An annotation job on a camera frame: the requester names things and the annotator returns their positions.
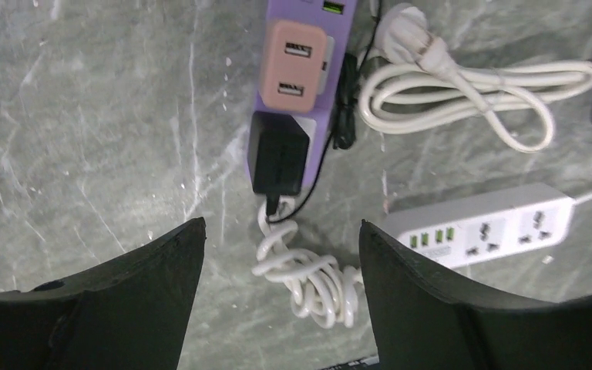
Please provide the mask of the pink usb charger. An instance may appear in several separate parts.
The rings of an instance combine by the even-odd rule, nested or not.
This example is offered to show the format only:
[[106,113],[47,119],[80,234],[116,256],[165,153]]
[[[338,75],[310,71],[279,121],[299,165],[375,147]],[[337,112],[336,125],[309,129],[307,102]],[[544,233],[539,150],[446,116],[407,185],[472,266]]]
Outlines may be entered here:
[[327,44],[327,34],[316,25],[289,19],[270,21],[258,86],[263,104],[279,111],[312,111]]

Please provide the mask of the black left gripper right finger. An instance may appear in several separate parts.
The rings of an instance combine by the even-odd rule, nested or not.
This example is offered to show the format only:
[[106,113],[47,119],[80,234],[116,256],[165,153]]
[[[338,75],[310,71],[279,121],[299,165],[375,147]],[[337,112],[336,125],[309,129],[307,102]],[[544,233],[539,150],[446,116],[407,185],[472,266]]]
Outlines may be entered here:
[[359,257],[383,369],[592,369],[592,295],[552,303],[471,280],[374,224]]

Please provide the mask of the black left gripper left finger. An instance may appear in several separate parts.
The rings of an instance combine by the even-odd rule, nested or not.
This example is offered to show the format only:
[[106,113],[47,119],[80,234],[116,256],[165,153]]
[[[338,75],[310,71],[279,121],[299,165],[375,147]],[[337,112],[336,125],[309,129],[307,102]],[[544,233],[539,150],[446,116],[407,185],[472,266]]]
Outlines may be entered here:
[[0,369],[175,369],[205,241],[194,218],[85,271],[0,293]]

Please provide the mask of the black power adapter plug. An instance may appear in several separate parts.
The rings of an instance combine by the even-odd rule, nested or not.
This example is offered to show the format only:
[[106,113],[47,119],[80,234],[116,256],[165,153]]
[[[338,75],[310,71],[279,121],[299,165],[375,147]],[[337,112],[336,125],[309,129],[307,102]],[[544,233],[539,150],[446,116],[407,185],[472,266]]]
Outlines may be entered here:
[[247,165],[255,194],[301,192],[310,139],[293,116],[256,111],[251,117]]

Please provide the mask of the purple power strip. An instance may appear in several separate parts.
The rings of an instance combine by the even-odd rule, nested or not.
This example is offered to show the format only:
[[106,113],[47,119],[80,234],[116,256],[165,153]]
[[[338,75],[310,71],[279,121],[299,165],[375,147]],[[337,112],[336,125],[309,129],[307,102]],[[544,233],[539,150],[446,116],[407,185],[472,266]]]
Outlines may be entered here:
[[259,95],[259,80],[256,89],[253,113],[263,111],[291,115],[309,136],[310,144],[301,189],[315,184],[321,161],[328,148],[335,94],[356,6],[355,1],[269,1],[267,4],[266,29],[268,23],[274,19],[289,19],[316,25],[325,31],[328,38],[318,96],[312,111],[296,113],[269,109]]

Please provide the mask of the white power strip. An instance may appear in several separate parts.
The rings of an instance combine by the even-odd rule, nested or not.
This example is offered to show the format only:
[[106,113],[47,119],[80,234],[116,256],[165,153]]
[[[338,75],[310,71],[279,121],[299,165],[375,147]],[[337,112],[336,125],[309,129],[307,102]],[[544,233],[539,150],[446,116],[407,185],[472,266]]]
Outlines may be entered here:
[[394,212],[381,228],[453,269],[561,243],[575,205],[559,190],[532,183]]

